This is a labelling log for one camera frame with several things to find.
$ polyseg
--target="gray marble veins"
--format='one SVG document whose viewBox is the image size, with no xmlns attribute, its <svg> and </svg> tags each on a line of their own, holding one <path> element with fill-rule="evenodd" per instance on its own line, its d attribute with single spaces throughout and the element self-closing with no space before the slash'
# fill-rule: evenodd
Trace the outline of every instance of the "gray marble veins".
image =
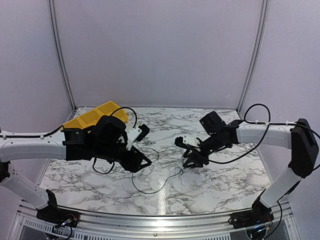
<svg viewBox="0 0 320 240">
<path fill-rule="evenodd" d="M 76 117 L 89 111 L 81 108 Z M 154 192 L 167 177 L 182 168 L 183 149 L 174 145 L 176 137 L 188 135 L 206 139 L 208 135 L 199 123 L 212 109 L 137 107 L 138 124 L 145 123 L 150 133 L 139 143 L 159 151 L 160 157 L 151 166 L 134 173 L 135 185 L 144 192 Z M 128 110 L 127 129 L 134 123 Z M 217 110 L 229 123 L 239 116 L 234 110 Z M 252 145 L 241 144 L 214 153 L 210 159 L 225 162 L 248 151 Z M 152 161 L 157 154 L 141 149 Z M 269 178 L 256 151 L 242 159 L 203 168 L 184 169 L 182 175 L 169 179 L 163 190 L 147 195 L 138 192 L 131 173 L 116 163 L 108 175 L 93 171 L 93 161 L 64 161 L 53 159 L 41 182 L 41 187 L 52 190 L 60 205 L 116 214 L 129 215 L 194 215 L 218 213 L 248 208 L 269 184 Z M 111 165 L 98 159 L 96 167 L 108 171 Z"/>
</svg>

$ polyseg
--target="metal frame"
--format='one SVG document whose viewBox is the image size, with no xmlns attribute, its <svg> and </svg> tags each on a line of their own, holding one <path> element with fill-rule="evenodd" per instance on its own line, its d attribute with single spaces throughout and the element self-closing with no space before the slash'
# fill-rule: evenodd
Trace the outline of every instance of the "metal frame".
<svg viewBox="0 0 320 240">
<path fill-rule="evenodd" d="M 287 230 L 292 240 L 300 240 L 297 226 L 287 200 L 281 202 L 283 209 L 282 219 L 287 224 Z M 280 219 L 280 208 L 273 208 L 274 222 Z M 81 213 L 78 227 L 74 229 L 72 239 L 99 239 L 99 240 L 129 240 L 129 239 L 188 239 L 204 240 L 216 237 L 229 236 L 232 232 L 243 231 L 244 228 L 233 229 L 228 224 L 231 212 L 220 212 L 202 215 L 187 216 L 137 216 L 91 212 L 79 210 Z M 34 207 L 22 201 L 9 240 L 20 238 L 23 226 L 28 226 L 50 233 L 53 224 L 36 218 Z"/>
<path fill-rule="evenodd" d="M 262 0 L 259 25 L 258 25 L 255 43 L 254 43 L 253 53 L 252 53 L 249 69 L 246 74 L 242 93 L 240 95 L 240 99 L 238 102 L 238 106 L 236 108 L 236 111 L 238 112 L 238 114 L 240 114 L 240 112 L 242 111 L 242 109 L 244 107 L 246 98 L 249 93 L 250 85 L 252 83 L 252 79 L 255 74 L 258 56 L 259 56 L 259 53 L 261 50 L 261 46 L 262 46 L 262 42 L 263 42 L 263 38 L 264 38 L 264 34 L 265 34 L 268 10 L 269 10 L 269 0 Z"/>
<path fill-rule="evenodd" d="M 166 108 L 166 109 L 215 109 L 215 110 L 236 110 L 234 107 L 207 107 L 207 106 L 150 106 L 150 105 L 129 105 L 131 108 Z M 96 108 L 97 106 L 77 106 L 77 109 L 83 108 Z"/>
<path fill-rule="evenodd" d="M 62 54 L 61 42 L 60 42 L 60 37 L 58 32 L 55 1 L 48 0 L 48 5 L 49 5 L 50 23 L 51 23 L 52 33 L 53 33 L 53 41 L 54 41 L 55 51 L 57 54 L 57 60 L 58 60 L 58 64 L 61 72 L 61 77 L 62 77 L 63 85 L 65 88 L 66 96 L 68 98 L 70 107 L 74 111 L 76 110 L 77 105 L 76 105 L 73 93 L 71 91 L 71 85 L 70 85 L 70 81 L 69 81 L 69 77 L 66 69 L 66 64 L 64 61 L 64 56 Z"/>
<path fill-rule="evenodd" d="M 74 116 L 76 115 L 76 113 L 77 113 L 77 108 L 71 112 L 71 114 L 70 114 L 70 116 L 68 117 L 67 120 L 70 121 L 71 119 L 73 119 Z M 43 165 L 43 167 L 42 167 L 42 169 L 41 169 L 40 176 L 39 176 L 39 178 L 38 178 L 37 181 L 36 181 L 36 184 L 37 184 L 37 185 L 40 185 L 40 183 L 41 183 L 41 181 L 42 181 L 42 178 L 44 177 L 44 175 L 45 175 L 45 173 L 46 173 L 46 170 L 47 170 L 50 162 L 51 162 L 51 158 L 47 158 L 47 159 L 45 160 L 45 163 L 44 163 L 44 165 Z"/>
</svg>

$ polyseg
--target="yellow plastic tray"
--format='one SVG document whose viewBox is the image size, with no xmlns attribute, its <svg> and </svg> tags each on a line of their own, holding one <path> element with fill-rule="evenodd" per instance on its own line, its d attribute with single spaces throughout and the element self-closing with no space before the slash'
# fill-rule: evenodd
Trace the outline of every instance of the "yellow plastic tray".
<svg viewBox="0 0 320 240">
<path fill-rule="evenodd" d="M 95 125 L 103 115 L 109 116 L 114 110 L 118 108 L 120 108 L 120 106 L 115 104 L 113 101 L 108 101 L 100 106 L 97 106 L 95 109 L 92 109 L 78 116 L 77 118 L 66 122 L 65 124 L 63 124 L 63 127 L 84 129 L 91 125 Z M 124 109 L 117 111 L 113 116 L 117 117 L 124 123 L 128 121 L 128 116 Z"/>
</svg>

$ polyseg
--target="black arm segment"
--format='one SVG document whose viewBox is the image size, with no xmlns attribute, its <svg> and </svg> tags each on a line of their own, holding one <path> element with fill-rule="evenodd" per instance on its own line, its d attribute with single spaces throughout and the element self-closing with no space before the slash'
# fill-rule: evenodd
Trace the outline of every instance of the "black arm segment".
<svg viewBox="0 0 320 240">
<path fill-rule="evenodd" d="M 149 128 L 139 126 L 142 136 L 146 136 Z M 126 125 L 115 116 L 102 116 L 96 125 L 80 128 L 65 128 L 66 160 L 105 159 L 109 163 L 118 162 L 126 170 L 136 173 L 151 165 L 151 161 L 134 146 L 126 149 L 128 136 Z"/>
<path fill-rule="evenodd" d="M 252 139 L 251 137 L 255 136 L 254 131 L 257 131 L 252 130 L 255 128 L 249 122 L 241 119 L 234 120 L 227 125 L 214 111 L 204 116 L 200 120 L 200 123 L 209 134 L 209 137 L 204 141 L 198 139 L 197 146 L 185 143 L 187 141 L 184 141 L 182 137 L 175 139 L 176 146 L 186 149 L 186 152 L 182 156 L 187 159 L 183 164 L 185 168 L 202 168 L 204 165 L 209 164 L 210 154 L 224 148 L 231 148 L 233 144 L 241 143 L 238 141 L 238 138 L 243 139 L 241 137 L 247 136 L 247 139 Z M 270 126 L 272 125 L 285 126 L 286 123 L 270 123 Z M 278 126 L 272 126 L 273 133 L 275 132 L 275 128 L 278 129 Z M 269 126 L 266 124 L 264 127 L 269 130 Z M 288 164 L 288 168 L 283 171 L 270 187 L 258 196 L 252 204 L 251 210 L 231 214 L 229 223 L 235 229 L 272 221 L 274 216 L 271 206 L 276 204 L 284 195 L 290 194 L 298 186 L 301 179 L 306 178 L 314 171 L 319 154 L 319 146 L 314 134 L 309 130 L 310 125 L 308 121 L 300 118 L 297 122 L 287 125 L 287 127 L 290 128 L 288 133 L 290 134 L 289 139 L 291 141 L 291 144 L 288 145 L 288 148 L 291 148 L 291 161 Z M 287 141 L 288 138 L 283 139 L 284 143 L 287 143 Z"/>
</svg>

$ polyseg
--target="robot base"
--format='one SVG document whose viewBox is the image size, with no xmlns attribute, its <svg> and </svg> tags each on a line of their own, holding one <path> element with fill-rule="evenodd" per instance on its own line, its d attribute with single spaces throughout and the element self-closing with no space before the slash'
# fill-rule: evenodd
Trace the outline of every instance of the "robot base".
<svg viewBox="0 0 320 240">
<path fill-rule="evenodd" d="M 264 224 L 273 221 L 274 215 L 268 212 L 263 217 L 255 217 L 253 210 L 235 212 L 230 215 L 229 223 L 233 225 L 234 229 L 247 228 L 254 225 Z"/>
<path fill-rule="evenodd" d="M 80 216 L 79 212 L 59 208 L 55 194 L 48 189 L 46 192 L 48 193 L 49 198 L 48 206 L 43 209 L 38 209 L 36 218 L 53 224 L 61 224 L 68 219 L 72 219 L 72 222 L 69 225 L 72 228 L 76 228 Z"/>
</svg>

